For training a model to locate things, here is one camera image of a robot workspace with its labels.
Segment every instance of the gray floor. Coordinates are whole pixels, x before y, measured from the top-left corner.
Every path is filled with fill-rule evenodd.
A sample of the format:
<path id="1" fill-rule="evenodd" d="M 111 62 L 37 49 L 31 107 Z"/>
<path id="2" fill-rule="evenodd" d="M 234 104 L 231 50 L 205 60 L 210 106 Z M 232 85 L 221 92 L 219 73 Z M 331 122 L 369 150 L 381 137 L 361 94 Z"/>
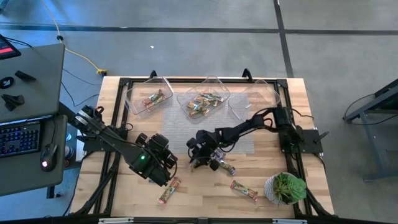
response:
<path id="1" fill-rule="evenodd" d="M 272 0 L 223 1 L 46 1 L 60 24 L 71 26 L 199 27 L 276 29 Z M 280 0 L 286 29 L 396 30 L 397 1 Z M 99 11 L 107 9 L 102 16 Z M 39 1 L 11 0 L 0 25 L 49 25 Z M 54 44 L 56 32 L 0 30 L 2 35 L 32 45 Z M 62 32 L 67 45 L 93 59 L 110 75 L 286 77 L 279 34 L 181 32 Z M 396 35 L 287 35 L 294 77 L 305 79 L 315 124 L 330 131 L 323 140 L 326 174 L 337 215 L 346 218 L 398 222 L 398 179 L 364 183 L 374 171 L 373 155 L 362 127 L 341 119 L 355 99 L 375 92 L 398 76 Z M 86 61 L 65 55 L 67 70 L 92 83 L 101 77 Z M 78 103 L 98 93 L 67 73 L 63 81 Z M 61 101 L 72 106 L 64 90 Z M 87 102 L 96 103 L 96 98 Z M 392 128 L 393 120 L 381 124 Z M 380 127 L 376 135 L 382 136 Z M 72 196 L 78 170 L 65 173 L 57 191 L 65 197 L 45 199 L 45 189 L 0 197 L 0 220 L 61 215 Z"/>

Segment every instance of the keyboard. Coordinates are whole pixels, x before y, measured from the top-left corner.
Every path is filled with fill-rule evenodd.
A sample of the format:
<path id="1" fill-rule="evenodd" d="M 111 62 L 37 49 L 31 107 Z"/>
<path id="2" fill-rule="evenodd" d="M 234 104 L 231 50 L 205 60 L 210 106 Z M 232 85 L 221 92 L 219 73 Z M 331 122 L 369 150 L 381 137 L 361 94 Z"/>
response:
<path id="1" fill-rule="evenodd" d="M 39 141 L 39 121 L 0 126 L 0 158 L 38 152 Z"/>

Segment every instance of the plant pot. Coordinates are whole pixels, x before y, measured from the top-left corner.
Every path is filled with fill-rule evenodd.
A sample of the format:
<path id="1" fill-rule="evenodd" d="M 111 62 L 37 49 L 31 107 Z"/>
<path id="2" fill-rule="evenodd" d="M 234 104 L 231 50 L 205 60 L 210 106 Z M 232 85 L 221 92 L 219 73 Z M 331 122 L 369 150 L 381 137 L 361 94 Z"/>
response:
<path id="1" fill-rule="evenodd" d="M 270 177 L 270 178 L 266 181 L 266 184 L 264 185 L 264 192 L 265 192 L 266 197 L 268 198 L 268 200 L 270 200 L 270 201 L 271 201 L 272 203 L 274 203 L 274 204 L 277 204 L 277 205 L 293 205 L 293 204 L 295 204 L 296 202 L 285 203 L 285 202 L 283 202 L 283 201 L 280 201 L 280 200 L 275 196 L 275 193 L 274 193 L 274 181 L 275 181 L 275 178 L 276 178 L 279 174 L 281 174 L 281 173 L 294 176 L 293 174 L 288 173 L 288 172 L 280 172 L 280 173 L 278 173 L 278 174 L 273 175 L 272 177 Z"/>

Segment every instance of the yellow cable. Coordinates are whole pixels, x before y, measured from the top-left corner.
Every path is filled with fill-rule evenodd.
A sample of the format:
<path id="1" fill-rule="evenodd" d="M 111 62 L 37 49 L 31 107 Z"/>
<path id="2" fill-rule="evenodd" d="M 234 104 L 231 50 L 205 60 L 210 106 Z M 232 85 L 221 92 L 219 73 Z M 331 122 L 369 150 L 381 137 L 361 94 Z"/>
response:
<path id="1" fill-rule="evenodd" d="M 50 14 L 50 16 L 51 16 L 51 18 L 52 18 L 52 20 L 53 20 L 53 22 L 54 22 L 54 24 L 55 24 L 55 27 L 57 28 L 58 35 L 61 36 L 60 29 L 58 28 L 58 24 L 57 24 L 57 22 L 55 21 L 55 17 L 54 17 L 54 15 L 52 14 L 51 10 L 50 10 L 49 7 L 44 3 L 43 0 L 40 0 L 40 2 L 43 4 L 43 6 L 44 6 L 44 7 L 47 9 L 47 11 L 49 12 L 49 14 Z M 70 52 L 70 53 L 72 53 L 72 54 L 74 54 L 74 55 L 77 55 L 77 56 L 79 56 L 79 57 L 81 57 L 81 58 L 86 59 L 90 64 L 92 64 L 92 65 L 95 67 L 95 69 L 97 69 L 97 74 L 98 74 L 98 75 L 101 75 L 103 72 L 108 72 L 107 69 L 98 68 L 98 67 L 94 64 L 94 62 L 92 62 L 92 61 L 91 61 L 90 59 L 88 59 L 86 56 L 81 55 L 81 54 L 79 54 L 79 53 L 77 53 L 77 52 L 74 52 L 74 51 L 68 49 L 66 45 L 65 45 L 65 50 L 67 50 L 68 52 Z"/>

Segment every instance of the wooden table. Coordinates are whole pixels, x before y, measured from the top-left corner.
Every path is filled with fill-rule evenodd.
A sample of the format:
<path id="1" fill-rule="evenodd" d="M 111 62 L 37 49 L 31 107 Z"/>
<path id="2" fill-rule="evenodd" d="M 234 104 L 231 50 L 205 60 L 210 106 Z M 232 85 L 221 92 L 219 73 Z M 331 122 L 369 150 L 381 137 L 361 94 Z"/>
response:
<path id="1" fill-rule="evenodd" d="M 103 121 L 106 124 L 111 122 L 119 79 L 120 77 L 105 77 L 99 93 L 97 105 L 105 108 Z M 310 115 L 304 80 L 288 78 L 287 81 L 292 107 L 302 114 Z M 194 83 L 171 84 L 175 92 L 185 92 L 197 85 Z M 230 92 L 241 92 L 249 84 L 235 83 L 226 84 L 226 86 Z M 124 103 L 122 102 L 120 110 L 122 111 L 123 108 Z M 129 132 L 128 140 L 135 141 L 140 133 L 145 133 L 148 136 L 158 133 L 161 130 L 162 115 L 160 112 L 150 120 L 139 121 L 129 114 L 127 121 L 134 125 L 134 129 Z M 118 122 L 120 122 L 121 116 L 122 112 L 119 113 Z M 311 118 L 295 114 L 295 122 L 303 129 L 313 128 Z M 161 134 L 167 137 L 170 133 Z M 189 173 L 187 170 L 188 156 L 176 154 L 178 157 L 177 177 L 182 180 L 182 183 L 166 205 L 157 202 L 165 187 L 149 183 L 148 180 L 136 175 L 122 158 L 111 216 L 293 218 L 292 206 L 278 207 L 268 201 L 264 195 L 264 184 L 268 177 L 286 171 L 285 157 L 280 152 L 278 136 L 266 130 L 258 130 L 251 134 L 254 139 L 254 154 L 228 154 L 226 156 L 227 161 L 236 168 L 234 177 L 229 177 L 226 172 L 220 170 L 212 171 L 209 167 L 200 167 L 193 173 Z M 103 152 L 95 152 L 83 161 L 71 212 L 81 208 L 97 187 L 103 157 Z M 321 162 L 312 154 L 303 154 L 302 157 L 308 187 L 324 208 L 333 213 L 325 171 Z M 254 203 L 249 197 L 231 190 L 229 186 L 232 180 L 257 190 L 259 192 L 258 201 Z M 108 189 L 105 189 L 104 192 L 102 209 L 105 207 Z"/>

